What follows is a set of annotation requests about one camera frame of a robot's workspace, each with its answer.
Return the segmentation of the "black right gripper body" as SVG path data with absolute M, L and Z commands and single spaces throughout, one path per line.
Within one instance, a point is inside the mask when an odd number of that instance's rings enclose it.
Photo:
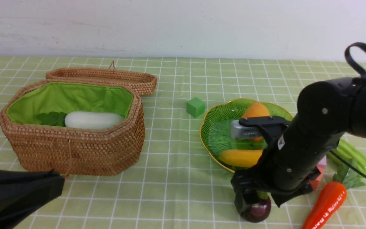
M 298 116 L 291 121 L 281 116 L 262 116 L 241 118 L 238 125 L 246 136 L 262 136 L 267 143 L 256 165 L 236 171 L 231 179 L 239 214 L 262 200 L 260 192 L 272 194 L 277 206 L 312 192 L 311 181 L 321 171 L 317 168 L 317 153 L 308 152 L 309 140 L 315 134 L 307 124 Z

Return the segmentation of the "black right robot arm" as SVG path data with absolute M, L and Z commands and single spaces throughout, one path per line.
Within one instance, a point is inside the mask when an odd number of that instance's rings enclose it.
M 320 172 L 318 163 L 336 148 L 345 133 L 366 139 L 366 80 L 342 77 L 305 87 L 291 121 L 281 116 L 241 118 L 232 137 L 263 137 L 267 148 L 257 164 L 236 171 L 231 179 L 235 207 L 245 217 L 270 193 L 279 207 L 313 191 L 310 181 Z

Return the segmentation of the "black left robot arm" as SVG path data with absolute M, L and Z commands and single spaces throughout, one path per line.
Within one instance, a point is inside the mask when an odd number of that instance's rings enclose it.
M 13 229 L 61 196 L 65 178 L 51 171 L 0 170 L 0 229 Z

